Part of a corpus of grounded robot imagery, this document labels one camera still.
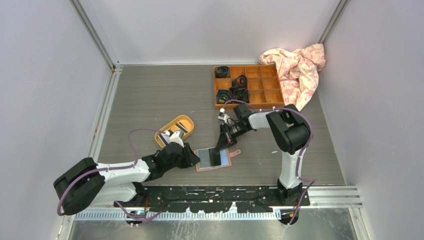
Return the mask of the black gold credit card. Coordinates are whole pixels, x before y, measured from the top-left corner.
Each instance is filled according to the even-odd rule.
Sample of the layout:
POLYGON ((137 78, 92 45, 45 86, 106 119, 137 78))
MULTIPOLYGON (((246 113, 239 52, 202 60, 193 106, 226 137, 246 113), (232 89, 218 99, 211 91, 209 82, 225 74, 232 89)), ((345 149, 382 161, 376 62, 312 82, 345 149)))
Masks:
POLYGON ((210 157, 210 148, 198 149, 197 156, 200 159, 200 162, 198 163, 198 168, 200 170, 212 167, 211 157, 210 157))

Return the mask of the brown leather card holder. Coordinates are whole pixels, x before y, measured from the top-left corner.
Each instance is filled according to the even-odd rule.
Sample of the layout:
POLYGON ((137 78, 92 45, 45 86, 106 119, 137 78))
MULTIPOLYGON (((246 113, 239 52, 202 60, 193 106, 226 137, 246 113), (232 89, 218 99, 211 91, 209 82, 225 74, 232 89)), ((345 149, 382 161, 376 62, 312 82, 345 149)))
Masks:
POLYGON ((241 150, 237 149, 230 152, 228 148, 217 151, 214 147, 200 148, 194 151, 199 157, 195 167, 197 172, 211 171, 232 166, 232 158, 241 154, 241 150))

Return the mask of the yellow oval card tray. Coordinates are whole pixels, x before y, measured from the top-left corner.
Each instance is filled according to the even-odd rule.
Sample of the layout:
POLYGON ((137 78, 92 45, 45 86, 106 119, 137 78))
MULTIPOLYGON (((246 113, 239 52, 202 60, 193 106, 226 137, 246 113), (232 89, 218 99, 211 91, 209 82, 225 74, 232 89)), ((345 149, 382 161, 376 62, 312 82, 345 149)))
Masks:
POLYGON ((164 132, 169 132, 170 135, 171 135, 173 132, 180 130, 175 125, 175 123, 177 123, 177 122, 181 122, 187 128, 187 130, 188 130, 188 133, 184 133, 183 134, 182 140, 187 139, 194 132, 195 125, 194 125, 194 122, 192 121, 192 119, 189 118, 187 115, 179 115, 175 119, 173 119, 172 121, 170 121, 168 124, 166 124, 164 127, 162 127, 159 130, 159 132, 155 133, 154 139, 155 139, 156 143, 161 148, 165 147, 165 145, 163 145, 160 142, 160 140, 158 138, 159 134, 160 133, 164 133, 164 132))

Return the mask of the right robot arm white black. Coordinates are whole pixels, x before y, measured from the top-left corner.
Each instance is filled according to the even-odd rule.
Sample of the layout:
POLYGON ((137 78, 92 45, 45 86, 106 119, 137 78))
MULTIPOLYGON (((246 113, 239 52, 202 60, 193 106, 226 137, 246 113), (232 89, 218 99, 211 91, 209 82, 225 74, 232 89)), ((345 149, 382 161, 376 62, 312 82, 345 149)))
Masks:
POLYGON ((303 192, 300 175, 303 153, 312 140, 312 128, 293 105, 270 111, 251 111, 246 103, 233 108, 236 120, 231 119, 225 109, 219 110, 220 134, 215 150, 229 148, 237 138, 249 131, 270 129, 273 139, 282 152, 281 173, 277 180, 277 199, 283 205, 291 205, 303 192))

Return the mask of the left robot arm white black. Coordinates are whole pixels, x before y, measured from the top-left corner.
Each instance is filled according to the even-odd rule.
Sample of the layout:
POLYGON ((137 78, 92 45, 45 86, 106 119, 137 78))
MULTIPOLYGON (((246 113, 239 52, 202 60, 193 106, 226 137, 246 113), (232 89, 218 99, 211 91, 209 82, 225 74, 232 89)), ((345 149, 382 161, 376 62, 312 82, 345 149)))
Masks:
POLYGON ((146 200, 141 189, 143 182, 161 178, 173 168, 186 169, 199 162, 188 143, 176 142, 132 162, 106 164, 86 157, 54 181, 59 198, 57 214, 71 216, 91 205, 115 201, 141 206, 146 200))

